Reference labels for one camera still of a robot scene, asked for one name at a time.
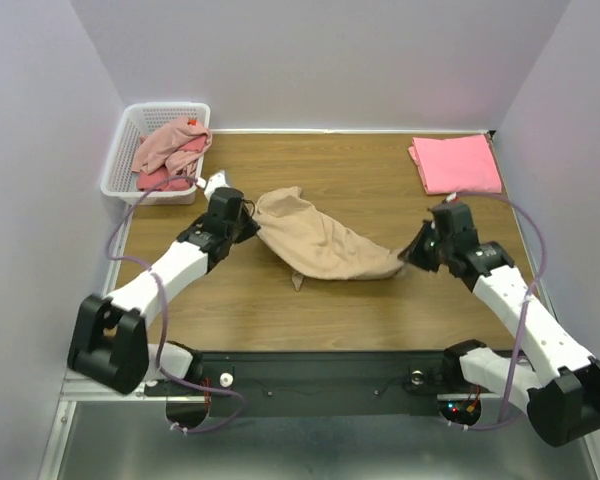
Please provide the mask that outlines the beige t shirt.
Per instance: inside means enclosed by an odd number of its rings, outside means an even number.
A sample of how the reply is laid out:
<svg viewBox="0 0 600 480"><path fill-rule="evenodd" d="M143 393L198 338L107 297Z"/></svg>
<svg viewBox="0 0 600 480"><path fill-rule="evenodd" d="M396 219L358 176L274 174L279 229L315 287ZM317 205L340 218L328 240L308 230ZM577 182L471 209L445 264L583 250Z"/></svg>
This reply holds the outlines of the beige t shirt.
<svg viewBox="0 0 600 480"><path fill-rule="evenodd" d="M263 194L255 203L257 236L293 271L299 289L305 278L324 281L383 280L406 263L318 210L298 186Z"/></svg>

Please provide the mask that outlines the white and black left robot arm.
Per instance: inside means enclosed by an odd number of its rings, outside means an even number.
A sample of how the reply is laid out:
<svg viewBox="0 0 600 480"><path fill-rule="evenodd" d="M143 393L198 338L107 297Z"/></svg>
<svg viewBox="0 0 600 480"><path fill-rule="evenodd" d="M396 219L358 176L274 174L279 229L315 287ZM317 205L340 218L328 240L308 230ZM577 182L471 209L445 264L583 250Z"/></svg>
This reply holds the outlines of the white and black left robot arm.
<svg viewBox="0 0 600 480"><path fill-rule="evenodd" d="M169 343L148 341L147 329L185 288L210 273L233 245L253 237L253 220L244 194L220 186L208 195L207 212L181 232L145 271L105 296L90 295L78 308L67 365L76 373L121 394L146 381L168 379L179 393L195 392L202 382L196 353Z"/></svg>

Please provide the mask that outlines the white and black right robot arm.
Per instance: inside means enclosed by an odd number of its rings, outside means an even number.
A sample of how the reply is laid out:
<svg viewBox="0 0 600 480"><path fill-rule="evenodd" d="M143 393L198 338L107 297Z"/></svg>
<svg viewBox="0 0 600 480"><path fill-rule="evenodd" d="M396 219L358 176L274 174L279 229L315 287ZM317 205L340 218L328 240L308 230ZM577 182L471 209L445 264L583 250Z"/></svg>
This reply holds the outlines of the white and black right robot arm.
<svg viewBox="0 0 600 480"><path fill-rule="evenodd" d="M440 366L452 390L481 387L502 400L498 424L515 407L548 445L559 447L600 429L600 359L578 343L536 296L496 242L480 240L470 207L450 194L399 257L423 271L446 267L514 337L510 357L476 340L449 347Z"/></svg>

